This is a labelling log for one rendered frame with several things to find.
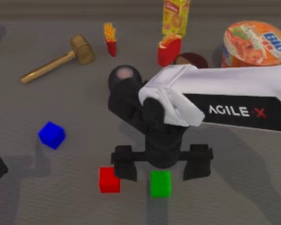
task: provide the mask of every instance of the wooden mallet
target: wooden mallet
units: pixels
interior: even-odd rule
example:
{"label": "wooden mallet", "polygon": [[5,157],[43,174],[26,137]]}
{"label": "wooden mallet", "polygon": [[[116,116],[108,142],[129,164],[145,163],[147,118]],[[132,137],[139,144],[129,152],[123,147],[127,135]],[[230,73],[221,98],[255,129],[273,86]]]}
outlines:
{"label": "wooden mallet", "polygon": [[73,49],[72,51],[21,76],[21,82],[25,84],[33,81],[74,58],[78,58],[79,62],[83,65],[89,64],[95,59],[93,50],[83,35],[75,35],[70,40],[70,44]]}

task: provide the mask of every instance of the cube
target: cube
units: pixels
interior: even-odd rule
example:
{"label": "cube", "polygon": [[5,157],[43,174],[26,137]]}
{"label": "cube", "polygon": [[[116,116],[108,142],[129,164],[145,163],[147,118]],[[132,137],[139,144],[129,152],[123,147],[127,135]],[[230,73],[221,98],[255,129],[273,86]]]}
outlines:
{"label": "cube", "polygon": [[171,195],[170,171],[150,172],[150,196],[153,198],[168,198]]}
{"label": "cube", "polygon": [[102,194],[120,193],[120,179],[116,177],[114,167],[100,167],[99,187]]}
{"label": "cube", "polygon": [[38,136],[43,144],[54,150],[56,150],[66,138],[64,129],[51,121],[47,122],[40,130]]}

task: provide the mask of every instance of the green cube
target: green cube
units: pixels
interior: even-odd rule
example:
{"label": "green cube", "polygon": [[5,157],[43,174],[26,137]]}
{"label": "green cube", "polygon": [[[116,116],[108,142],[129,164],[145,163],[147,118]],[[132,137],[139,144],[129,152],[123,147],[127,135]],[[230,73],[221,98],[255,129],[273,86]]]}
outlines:
{"label": "green cube", "polygon": [[172,192],[170,171],[150,172],[150,196],[168,198]]}

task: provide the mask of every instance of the noodle picture on lid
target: noodle picture on lid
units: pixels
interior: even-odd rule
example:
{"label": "noodle picture on lid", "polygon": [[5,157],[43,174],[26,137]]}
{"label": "noodle picture on lid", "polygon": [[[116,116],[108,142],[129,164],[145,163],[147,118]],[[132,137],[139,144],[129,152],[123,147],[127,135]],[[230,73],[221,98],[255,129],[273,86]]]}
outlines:
{"label": "noodle picture on lid", "polygon": [[222,67],[274,66],[281,63],[281,31],[257,21],[231,25],[224,33]]}

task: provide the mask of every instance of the gray table surface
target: gray table surface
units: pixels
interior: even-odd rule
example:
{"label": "gray table surface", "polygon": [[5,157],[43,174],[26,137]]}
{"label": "gray table surface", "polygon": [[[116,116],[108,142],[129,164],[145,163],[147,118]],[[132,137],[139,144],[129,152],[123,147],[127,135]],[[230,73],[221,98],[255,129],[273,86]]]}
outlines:
{"label": "gray table surface", "polygon": [[[222,34],[237,20],[190,21],[183,52],[221,58]],[[281,28],[281,19],[264,19]],[[0,225],[281,225],[281,134],[220,126],[190,128],[191,143],[214,148],[212,175],[183,182],[184,164],[172,170],[172,196],[148,198],[148,163],[137,163],[139,181],[121,181],[121,193],[103,195],[98,169],[110,165],[119,144],[143,150],[144,137],[107,109],[107,78],[131,64],[144,78],[160,67],[158,22],[115,22],[118,56],[105,49],[99,22],[0,23],[0,154],[10,172],[0,180]],[[73,61],[28,85],[19,77],[70,50],[83,33],[96,61]],[[37,139],[51,120],[67,138],[53,151]]]}

